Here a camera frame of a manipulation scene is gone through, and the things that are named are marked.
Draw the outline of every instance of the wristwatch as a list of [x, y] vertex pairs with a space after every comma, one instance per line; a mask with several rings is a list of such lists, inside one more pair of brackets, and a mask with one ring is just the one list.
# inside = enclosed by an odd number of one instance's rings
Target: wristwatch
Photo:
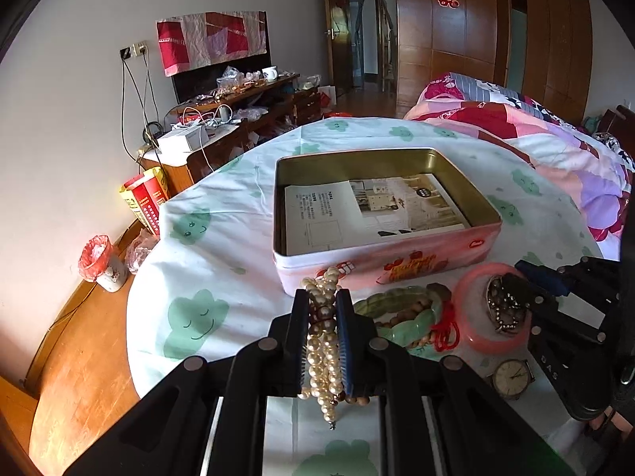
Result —
[[518, 399], [534, 381], [527, 360], [505, 360], [490, 376], [491, 386], [503, 399]]

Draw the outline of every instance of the pearl necklace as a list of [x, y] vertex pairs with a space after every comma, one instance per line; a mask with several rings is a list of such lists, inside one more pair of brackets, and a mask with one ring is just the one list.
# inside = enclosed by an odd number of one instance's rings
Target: pearl necklace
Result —
[[309, 333], [306, 354], [309, 363], [309, 387], [303, 387], [300, 399], [316, 397], [324, 420], [335, 429], [335, 407], [339, 402], [366, 405], [368, 397], [351, 398], [344, 393], [340, 352], [335, 328], [335, 294], [342, 287], [337, 284], [340, 272], [329, 267], [318, 278], [306, 277], [302, 286], [309, 293]]

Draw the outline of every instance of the floral comforter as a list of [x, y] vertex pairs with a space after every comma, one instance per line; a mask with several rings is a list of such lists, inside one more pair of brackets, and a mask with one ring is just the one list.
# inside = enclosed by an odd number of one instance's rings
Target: floral comforter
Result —
[[604, 257], [619, 259], [633, 168], [601, 142], [531, 98], [455, 73], [431, 82], [405, 119], [513, 152], [571, 197]]

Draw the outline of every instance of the green bangle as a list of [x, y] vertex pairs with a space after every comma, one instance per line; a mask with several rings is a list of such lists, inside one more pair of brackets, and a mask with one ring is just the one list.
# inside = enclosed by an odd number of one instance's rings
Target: green bangle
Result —
[[393, 327], [377, 328], [377, 334], [382, 338], [406, 347], [429, 334], [430, 328], [441, 320], [443, 302], [437, 292], [421, 286], [394, 288], [356, 302], [354, 310], [360, 315], [378, 319], [386, 313], [398, 313], [398, 311], [406, 310], [423, 298], [432, 301], [431, 307], [421, 311], [414, 320], [404, 321]]

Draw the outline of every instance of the white mug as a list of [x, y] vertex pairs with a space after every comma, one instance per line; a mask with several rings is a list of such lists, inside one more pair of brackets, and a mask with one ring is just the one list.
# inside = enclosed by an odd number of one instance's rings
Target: white mug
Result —
[[268, 82], [273, 82], [277, 79], [277, 66], [271, 66], [262, 70], [262, 74], [265, 76]]

